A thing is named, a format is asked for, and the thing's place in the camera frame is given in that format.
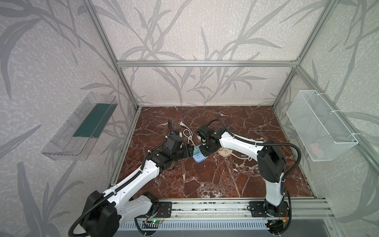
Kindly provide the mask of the teal cube adapter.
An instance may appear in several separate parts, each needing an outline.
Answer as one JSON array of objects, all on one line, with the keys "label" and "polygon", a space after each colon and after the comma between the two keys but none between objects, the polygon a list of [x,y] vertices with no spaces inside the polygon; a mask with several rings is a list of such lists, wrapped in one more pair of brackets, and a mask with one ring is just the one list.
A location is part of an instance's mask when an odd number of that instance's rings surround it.
[{"label": "teal cube adapter", "polygon": [[199,159],[201,157],[201,152],[199,146],[196,146],[193,151],[193,157]]}]

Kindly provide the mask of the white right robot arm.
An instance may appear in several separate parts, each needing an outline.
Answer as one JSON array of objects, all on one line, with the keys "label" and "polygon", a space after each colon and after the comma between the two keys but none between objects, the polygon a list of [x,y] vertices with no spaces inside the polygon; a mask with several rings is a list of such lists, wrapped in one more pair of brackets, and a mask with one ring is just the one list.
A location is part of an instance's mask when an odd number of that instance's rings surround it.
[{"label": "white right robot arm", "polygon": [[268,216],[279,215],[284,203],[286,161],[278,146],[264,146],[262,142],[232,135],[223,128],[213,130],[207,125],[198,129],[197,136],[202,143],[200,152],[205,157],[226,148],[257,161],[259,174],[265,181],[264,211]]}]

